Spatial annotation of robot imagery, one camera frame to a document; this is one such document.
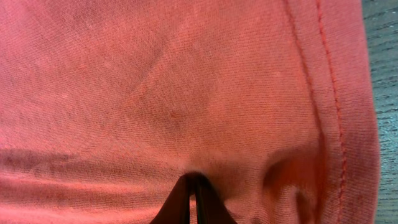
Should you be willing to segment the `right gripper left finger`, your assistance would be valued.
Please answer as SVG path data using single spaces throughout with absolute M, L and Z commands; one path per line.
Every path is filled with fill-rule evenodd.
M 181 176 L 150 224 L 189 224 L 190 197 L 193 193 L 192 175 Z

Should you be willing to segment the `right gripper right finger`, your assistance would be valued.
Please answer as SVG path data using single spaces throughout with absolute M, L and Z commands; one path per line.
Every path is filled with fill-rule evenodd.
M 237 224 L 210 181 L 203 175 L 197 175 L 195 182 L 198 224 Z

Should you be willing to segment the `red printed t-shirt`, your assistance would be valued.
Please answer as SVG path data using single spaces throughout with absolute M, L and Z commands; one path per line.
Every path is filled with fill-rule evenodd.
M 149 223 L 190 172 L 238 223 L 373 223 L 361 2 L 1 2 L 2 223 Z

